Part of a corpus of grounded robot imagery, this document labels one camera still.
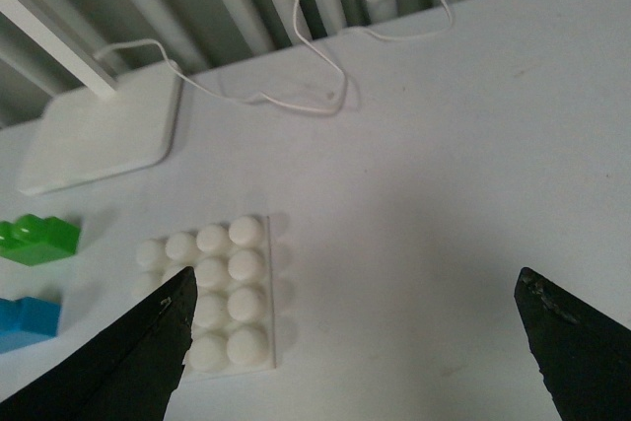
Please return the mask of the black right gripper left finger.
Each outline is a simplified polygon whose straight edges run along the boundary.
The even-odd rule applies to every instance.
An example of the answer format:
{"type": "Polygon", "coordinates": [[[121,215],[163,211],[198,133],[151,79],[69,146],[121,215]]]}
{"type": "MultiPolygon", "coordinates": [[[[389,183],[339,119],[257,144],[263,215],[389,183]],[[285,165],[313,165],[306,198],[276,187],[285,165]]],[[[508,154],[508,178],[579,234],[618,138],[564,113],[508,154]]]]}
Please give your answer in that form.
{"type": "Polygon", "coordinates": [[[4,420],[161,420],[183,374],[197,301],[187,266],[1,403],[4,420]]]}

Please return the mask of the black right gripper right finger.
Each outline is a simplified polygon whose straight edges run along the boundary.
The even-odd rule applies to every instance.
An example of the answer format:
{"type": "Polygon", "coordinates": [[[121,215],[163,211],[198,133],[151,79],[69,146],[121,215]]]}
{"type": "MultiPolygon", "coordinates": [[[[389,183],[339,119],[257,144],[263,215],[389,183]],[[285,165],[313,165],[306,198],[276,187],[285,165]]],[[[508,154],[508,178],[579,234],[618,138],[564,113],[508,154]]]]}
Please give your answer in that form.
{"type": "Polygon", "coordinates": [[[561,419],[628,420],[630,330],[528,267],[514,299],[561,419]]]}

